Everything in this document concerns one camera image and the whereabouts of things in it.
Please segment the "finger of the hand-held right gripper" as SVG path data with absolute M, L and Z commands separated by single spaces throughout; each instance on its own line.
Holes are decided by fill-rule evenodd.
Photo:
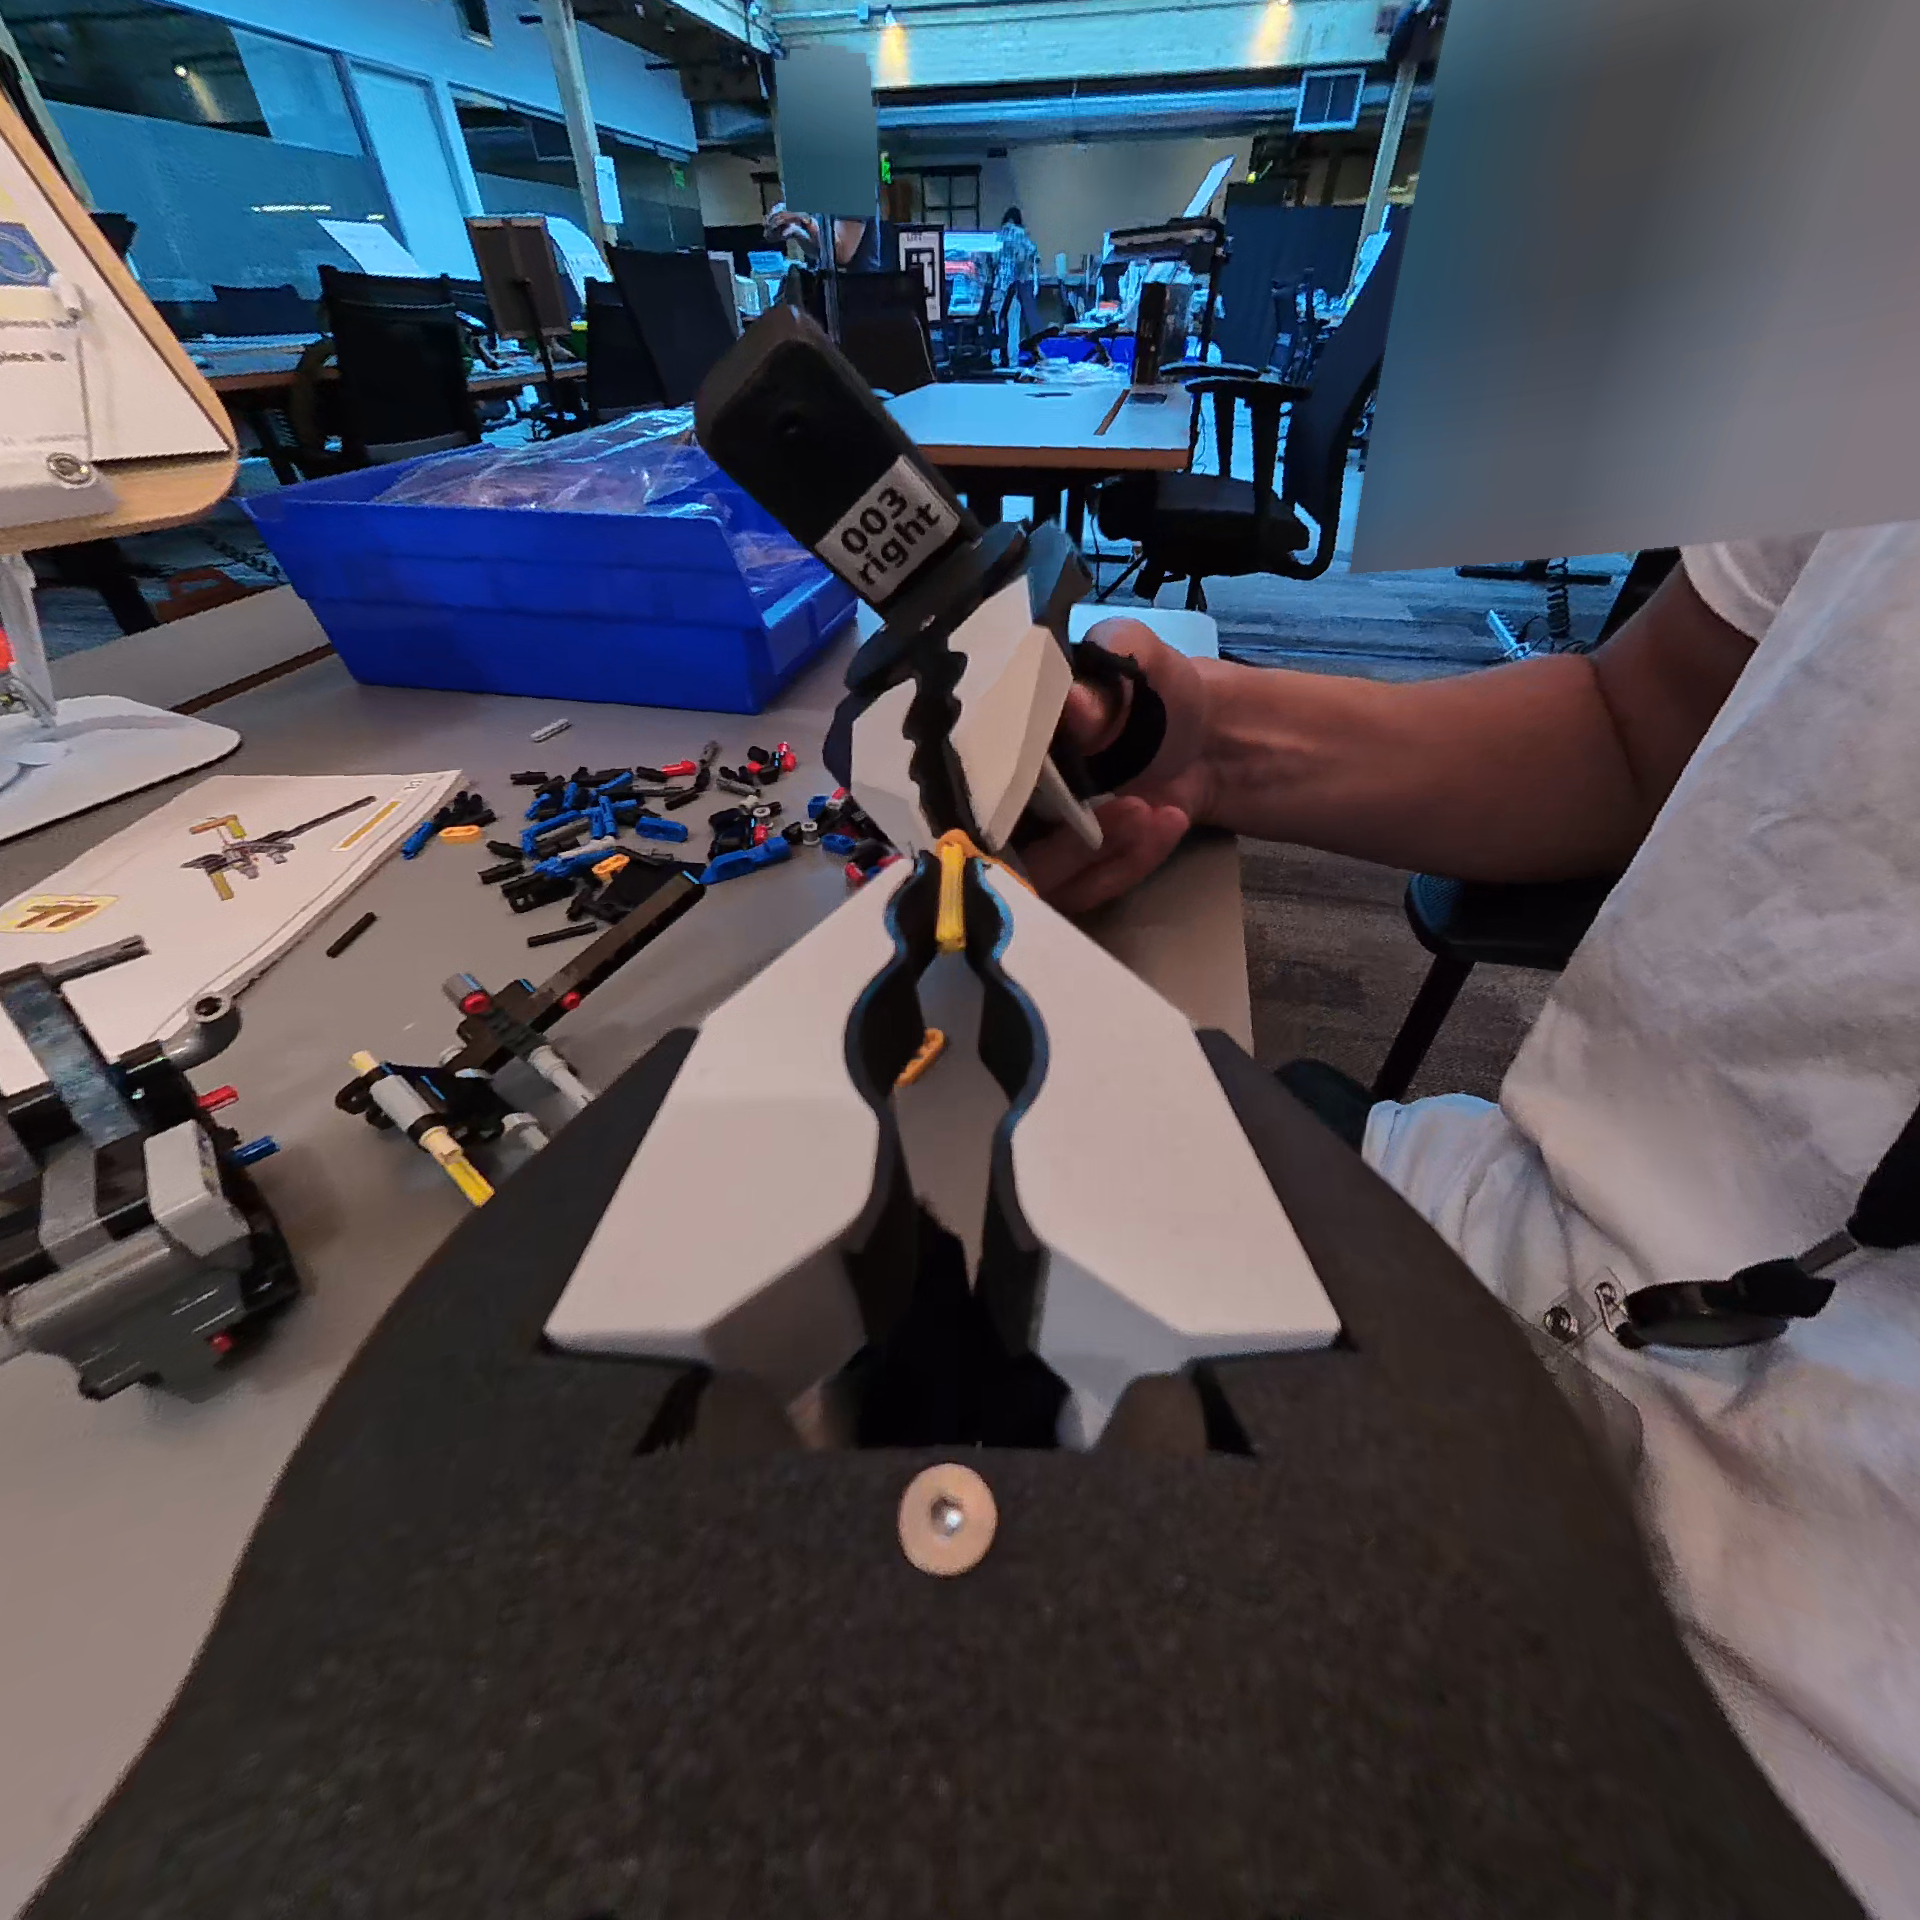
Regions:
M 1066 708 L 1065 641 L 1027 596 L 989 596 L 932 660 L 932 836 L 1002 851 L 1028 815 Z
M 963 827 L 953 750 L 961 700 L 940 679 L 852 689 L 832 714 L 825 758 L 877 836 L 916 856 Z

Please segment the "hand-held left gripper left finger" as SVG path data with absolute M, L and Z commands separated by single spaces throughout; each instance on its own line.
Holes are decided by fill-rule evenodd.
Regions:
M 548 1313 L 559 1352 L 744 1378 L 854 1443 L 914 1296 L 897 1114 L 924 1045 L 924 866 L 894 863 L 706 1016 Z

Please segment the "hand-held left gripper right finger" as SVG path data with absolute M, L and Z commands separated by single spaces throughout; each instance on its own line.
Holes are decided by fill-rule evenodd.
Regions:
M 961 874 L 976 1051 L 1006 1097 L 975 1295 L 1092 1449 L 1124 1395 L 1343 1324 L 1191 1020 L 1002 871 Z

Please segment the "person's right forearm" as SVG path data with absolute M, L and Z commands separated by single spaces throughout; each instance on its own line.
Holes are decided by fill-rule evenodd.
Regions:
M 1676 568 L 1590 654 L 1418 685 L 1221 664 L 1192 818 L 1467 882 L 1620 874 L 1757 648 Z

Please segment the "pile of small lego pins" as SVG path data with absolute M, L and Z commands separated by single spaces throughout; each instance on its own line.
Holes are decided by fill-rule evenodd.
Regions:
M 531 947 L 611 931 L 678 886 L 706 894 L 789 866 L 814 865 L 864 886 L 898 861 L 843 776 L 825 775 L 785 734 L 729 757 L 521 770 L 524 812 L 505 821 L 460 791 L 401 844 L 406 861 L 471 844 L 478 889 L 517 919 L 548 917 Z

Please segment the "large grey lego assembly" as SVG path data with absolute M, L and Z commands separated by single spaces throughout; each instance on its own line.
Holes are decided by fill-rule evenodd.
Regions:
M 279 1143 L 245 1140 L 225 1123 L 234 1093 L 188 1077 L 239 1039 L 239 1007 L 204 994 L 113 1058 L 70 997 L 148 955 L 128 937 L 2 978 L 5 1024 L 34 1065 L 2 1103 L 5 1363 L 63 1361 L 92 1403 L 185 1392 L 301 1292 L 255 1177 Z

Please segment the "lego instruction booklet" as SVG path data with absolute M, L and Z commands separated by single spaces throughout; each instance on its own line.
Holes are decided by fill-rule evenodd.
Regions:
M 464 786 L 420 775 L 214 776 L 5 900 L 2 972 L 128 940 L 144 957 L 67 993 L 110 1058 L 234 997 Z

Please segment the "person's right hand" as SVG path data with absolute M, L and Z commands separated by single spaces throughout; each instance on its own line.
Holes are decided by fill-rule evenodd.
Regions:
M 1129 730 L 1138 694 L 1148 690 L 1165 707 L 1165 737 L 1143 776 L 1094 807 L 1099 848 L 1071 829 L 1054 829 L 1021 855 L 1037 893 L 1069 917 L 1103 910 L 1157 876 L 1204 823 L 1215 789 L 1206 765 L 1210 685 L 1204 670 L 1216 663 L 1185 656 L 1133 616 L 1101 621 L 1084 639 L 1112 656 L 1137 660 L 1138 670 L 1110 685 L 1076 681 L 1056 746 L 1080 758 L 1109 755 Z

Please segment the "black office chair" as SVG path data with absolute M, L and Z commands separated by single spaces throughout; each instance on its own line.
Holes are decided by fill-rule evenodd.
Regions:
M 321 305 L 342 389 L 342 438 L 362 468 L 483 442 L 453 280 L 323 265 Z
M 1380 333 L 1351 315 L 1307 385 L 1245 366 L 1194 369 L 1185 385 L 1213 405 L 1221 470 L 1123 476 L 1096 492 L 1099 530 L 1138 548 L 1140 599 L 1181 581 L 1189 612 L 1204 612 L 1210 579 L 1325 577 L 1382 359 Z
M 609 253 L 609 267 L 665 403 L 695 403 L 740 338 L 733 275 L 722 276 L 706 251 L 650 253 L 621 245 Z

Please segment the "clear plastic bag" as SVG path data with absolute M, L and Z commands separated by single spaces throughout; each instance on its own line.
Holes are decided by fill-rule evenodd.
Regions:
M 734 518 L 733 484 L 701 448 L 691 405 L 654 406 L 545 442 L 424 456 L 377 501 L 532 515 Z

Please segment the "white background table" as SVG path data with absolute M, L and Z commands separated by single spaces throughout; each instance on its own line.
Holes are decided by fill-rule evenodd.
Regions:
M 1010 496 L 1040 501 L 1040 516 L 1054 518 L 1069 495 L 1110 478 L 1187 472 L 1194 450 L 1181 386 L 934 383 L 884 408 L 983 525 L 996 525 Z

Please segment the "blue plastic bin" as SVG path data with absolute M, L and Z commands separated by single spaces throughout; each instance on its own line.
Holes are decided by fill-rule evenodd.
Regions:
M 361 685 L 756 714 L 852 627 L 852 588 L 729 478 L 729 525 L 377 498 L 430 456 L 245 504 Z

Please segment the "black seat chair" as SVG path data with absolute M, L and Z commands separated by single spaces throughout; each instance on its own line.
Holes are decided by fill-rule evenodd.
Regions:
M 1372 1084 L 1364 1089 L 1317 1060 L 1285 1065 L 1274 1072 L 1278 1084 L 1337 1140 L 1362 1151 L 1377 1106 L 1401 1103 L 1413 1089 L 1473 972 L 1562 972 L 1619 880 L 1620 874 L 1539 882 L 1413 876 L 1405 919 L 1430 967 Z

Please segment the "wooden board with papers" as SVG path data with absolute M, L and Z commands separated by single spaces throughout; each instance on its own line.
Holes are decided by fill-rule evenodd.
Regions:
M 2 107 L 2 550 L 204 516 L 228 414 L 37 133 Z

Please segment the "white stand base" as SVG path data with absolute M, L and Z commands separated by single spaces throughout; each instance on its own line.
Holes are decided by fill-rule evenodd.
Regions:
M 33 572 L 2 558 L 2 842 L 212 766 L 242 746 L 231 729 L 147 702 L 58 699 Z

